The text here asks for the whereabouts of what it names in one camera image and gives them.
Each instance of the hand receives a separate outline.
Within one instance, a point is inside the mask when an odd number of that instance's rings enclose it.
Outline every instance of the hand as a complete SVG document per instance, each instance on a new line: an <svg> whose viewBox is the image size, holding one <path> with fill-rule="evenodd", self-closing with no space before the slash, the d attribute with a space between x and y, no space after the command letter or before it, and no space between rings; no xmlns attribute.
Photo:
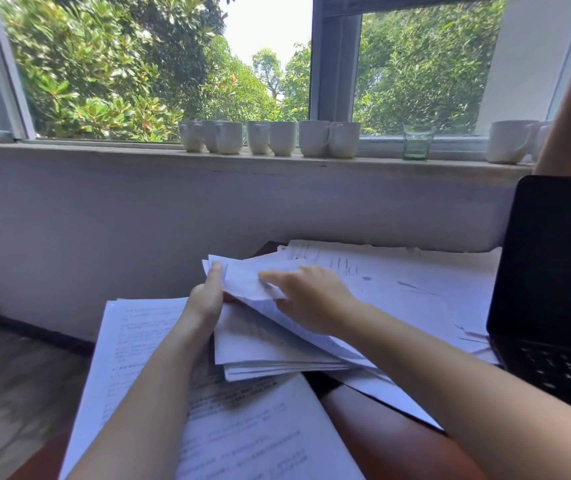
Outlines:
<svg viewBox="0 0 571 480"><path fill-rule="evenodd" d="M193 288L175 325L175 333L194 354L202 350L219 321L223 307L222 277L223 266L215 261L205 282Z"/></svg>
<svg viewBox="0 0 571 480"><path fill-rule="evenodd" d="M276 300L276 306L306 329L339 337L349 310L358 303L329 269L301 266L293 272L262 271L261 281L281 288L287 299Z"/></svg>

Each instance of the sky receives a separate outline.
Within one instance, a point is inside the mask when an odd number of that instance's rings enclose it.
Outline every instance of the sky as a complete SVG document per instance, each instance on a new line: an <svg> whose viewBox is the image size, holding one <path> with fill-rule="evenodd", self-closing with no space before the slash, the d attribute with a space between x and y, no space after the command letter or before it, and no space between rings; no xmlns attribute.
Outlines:
<svg viewBox="0 0 571 480"><path fill-rule="evenodd" d="M294 44L312 37L312 0L221 1L225 38L233 55L252 65L252 55L271 48L284 68L294 55Z"/></svg>

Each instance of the white mug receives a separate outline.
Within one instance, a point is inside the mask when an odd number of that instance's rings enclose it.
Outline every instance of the white mug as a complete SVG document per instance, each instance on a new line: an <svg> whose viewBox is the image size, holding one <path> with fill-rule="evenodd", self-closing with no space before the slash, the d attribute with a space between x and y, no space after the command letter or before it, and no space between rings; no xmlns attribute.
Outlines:
<svg viewBox="0 0 571 480"><path fill-rule="evenodd" d="M296 123L275 121L270 123L270 149L278 157L289 157L296 146Z"/></svg>
<svg viewBox="0 0 571 480"><path fill-rule="evenodd" d="M225 120L209 120L203 122L203 142L210 153L218 153L216 145L216 124L225 123Z"/></svg>
<svg viewBox="0 0 571 480"><path fill-rule="evenodd" d="M361 123L337 122L329 125L329 153L334 158L354 158L359 147Z"/></svg>
<svg viewBox="0 0 571 480"><path fill-rule="evenodd" d="M186 152L201 153L203 151L203 124L201 121L181 121L178 124L181 144Z"/></svg>
<svg viewBox="0 0 571 480"><path fill-rule="evenodd" d="M543 145L545 145L550 129L552 129L552 123L553 121L541 121L539 123L539 131L536 134L534 144L532 145L532 151L530 152L533 163L536 163L539 160L539 156L541 156Z"/></svg>
<svg viewBox="0 0 571 480"><path fill-rule="evenodd" d="M270 152L270 123L268 121L248 121L248 146L253 155L266 155Z"/></svg>
<svg viewBox="0 0 571 480"><path fill-rule="evenodd" d="M299 121L299 148L304 157L323 157L328 151L329 121Z"/></svg>
<svg viewBox="0 0 571 480"><path fill-rule="evenodd" d="M533 149L540 122L535 120L495 121L489 129L486 160L515 165Z"/></svg>
<svg viewBox="0 0 571 480"><path fill-rule="evenodd" d="M216 124L216 145L223 155L236 155L243 146L243 124L222 121Z"/></svg>

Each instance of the laptop keyboard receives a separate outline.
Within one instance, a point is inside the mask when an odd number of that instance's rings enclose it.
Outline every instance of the laptop keyboard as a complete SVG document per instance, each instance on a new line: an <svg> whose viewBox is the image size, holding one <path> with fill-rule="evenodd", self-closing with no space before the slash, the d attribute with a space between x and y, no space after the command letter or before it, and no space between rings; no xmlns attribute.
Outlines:
<svg viewBox="0 0 571 480"><path fill-rule="evenodd" d="M571 353L537 344L519 346L525 362L530 363L531 384L571 404Z"/></svg>

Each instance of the forearm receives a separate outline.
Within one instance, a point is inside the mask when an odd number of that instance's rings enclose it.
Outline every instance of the forearm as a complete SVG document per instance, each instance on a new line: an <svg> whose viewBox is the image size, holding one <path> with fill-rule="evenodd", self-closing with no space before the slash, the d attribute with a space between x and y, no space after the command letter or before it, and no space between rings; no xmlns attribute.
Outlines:
<svg viewBox="0 0 571 480"><path fill-rule="evenodd" d="M197 352L187 342L170 331L69 480L174 478Z"/></svg>
<svg viewBox="0 0 571 480"><path fill-rule="evenodd" d="M493 478L571 478L571 407L362 303L343 336Z"/></svg>

